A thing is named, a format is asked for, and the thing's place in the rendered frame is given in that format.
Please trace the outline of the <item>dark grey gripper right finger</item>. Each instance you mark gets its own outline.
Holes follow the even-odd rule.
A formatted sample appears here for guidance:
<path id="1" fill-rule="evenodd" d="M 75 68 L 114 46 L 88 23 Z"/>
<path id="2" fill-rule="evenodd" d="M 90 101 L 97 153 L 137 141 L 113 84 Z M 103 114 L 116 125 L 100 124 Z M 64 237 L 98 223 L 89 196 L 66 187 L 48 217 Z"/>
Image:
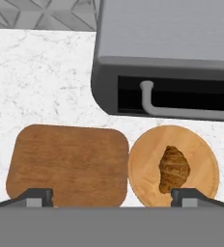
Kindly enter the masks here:
<path id="1" fill-rule="evenodd" d="M 196 188 L 179 188 L 171 191 L 171 207 L 222 206 L 224 202 L 205 196 Z"/>

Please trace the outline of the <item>brown wooden cutting board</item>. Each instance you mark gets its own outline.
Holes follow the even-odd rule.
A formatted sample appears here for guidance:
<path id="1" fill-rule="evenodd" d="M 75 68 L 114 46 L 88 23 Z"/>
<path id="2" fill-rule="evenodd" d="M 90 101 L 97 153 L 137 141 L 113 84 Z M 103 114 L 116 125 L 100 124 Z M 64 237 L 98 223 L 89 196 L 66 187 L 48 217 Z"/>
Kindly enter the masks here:
<path id="1" fill-rule="evenodd" d="M 128 142 L 118 130 L 32 124 L 16 137 L 6 190 L 15 198 L 50 188 L 57 207 L 120 206 L 127 160 Z"/>

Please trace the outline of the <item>round light wooden plate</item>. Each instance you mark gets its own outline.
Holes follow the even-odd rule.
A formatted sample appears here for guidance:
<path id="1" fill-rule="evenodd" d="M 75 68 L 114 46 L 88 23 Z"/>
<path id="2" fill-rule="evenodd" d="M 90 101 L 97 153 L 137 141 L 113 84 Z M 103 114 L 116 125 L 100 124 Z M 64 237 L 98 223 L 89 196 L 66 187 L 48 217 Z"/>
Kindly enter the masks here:
<path id="1" fill-rule="evenodd" d="M 214 199 L 219 185 L 219 169 L 210 146 L 196 133 L 177 125 L 154 127 L 134 143 L 128 160 L 128 178 L 133 192 L 144 206 L 170 206 L 172 197 L 159 189 L 158 165 L 168 146 L 182 152 L 190 166 L 184 188 L 196 188 Z"/>

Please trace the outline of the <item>grey toaster oven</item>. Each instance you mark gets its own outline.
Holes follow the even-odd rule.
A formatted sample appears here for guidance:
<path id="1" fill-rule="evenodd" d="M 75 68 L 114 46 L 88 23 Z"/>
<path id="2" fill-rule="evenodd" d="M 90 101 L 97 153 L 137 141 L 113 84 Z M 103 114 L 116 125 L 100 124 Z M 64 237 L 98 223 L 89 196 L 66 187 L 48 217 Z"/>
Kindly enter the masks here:
<path id="1" fill-rule="evenodd" d="M 91 89 L 111 115 L 155 107 L 224 111 L 224 0 L 101 0 Z"/>

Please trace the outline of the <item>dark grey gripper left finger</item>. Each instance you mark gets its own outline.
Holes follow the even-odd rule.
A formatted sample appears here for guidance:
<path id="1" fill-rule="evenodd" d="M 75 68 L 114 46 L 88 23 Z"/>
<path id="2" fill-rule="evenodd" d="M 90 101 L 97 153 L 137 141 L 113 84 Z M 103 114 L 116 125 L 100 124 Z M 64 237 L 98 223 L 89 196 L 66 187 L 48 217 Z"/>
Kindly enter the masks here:
<path id="1" fill-rule="evenodd" d="M 53 207 L 52 188 L 28 188 L 19 196 L 0 203 L 0 207 Z"/>

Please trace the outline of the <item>brown croissant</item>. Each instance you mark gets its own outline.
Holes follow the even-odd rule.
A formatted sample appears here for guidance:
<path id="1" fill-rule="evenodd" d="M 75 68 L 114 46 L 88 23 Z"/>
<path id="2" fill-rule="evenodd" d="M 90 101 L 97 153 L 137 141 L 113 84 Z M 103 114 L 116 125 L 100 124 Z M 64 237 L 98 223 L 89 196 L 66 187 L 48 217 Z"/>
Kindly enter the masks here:
<path id="1" fill-rule="evenodd" d="M 190 166 L 183 153 L 174 146 L 167 146 L 158 165 L 162 194 L 170 193 L 174 188 L 181 188 L 190 175 Z"/>

